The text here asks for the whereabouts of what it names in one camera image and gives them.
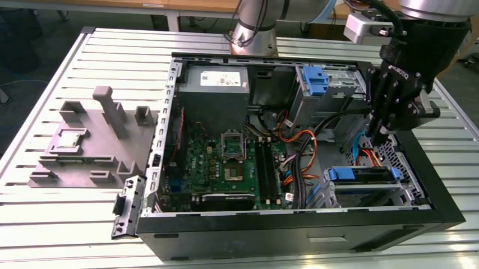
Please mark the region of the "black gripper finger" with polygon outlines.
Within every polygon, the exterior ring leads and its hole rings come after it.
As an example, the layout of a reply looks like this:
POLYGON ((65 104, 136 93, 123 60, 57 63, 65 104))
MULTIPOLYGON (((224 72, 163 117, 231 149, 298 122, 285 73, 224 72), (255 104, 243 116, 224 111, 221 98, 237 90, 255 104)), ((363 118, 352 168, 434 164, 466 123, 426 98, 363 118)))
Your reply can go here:
POLYGON ((418 78, 404 79, 391 71, 382 71, 378 84, 378 146, 394 131, 412 128, 419 112, 414 103, 422 91, 418 78))
POLYGON ((378 82, 378 70, 374 66, 367 68, 366 73, 366 102, 371 108, 370 111, 370 125, 367 127, 366 136, 370 140, 375 140, 378 133, 378 116, 376 116, 376 101, 375 101, 375 86, 378 82))

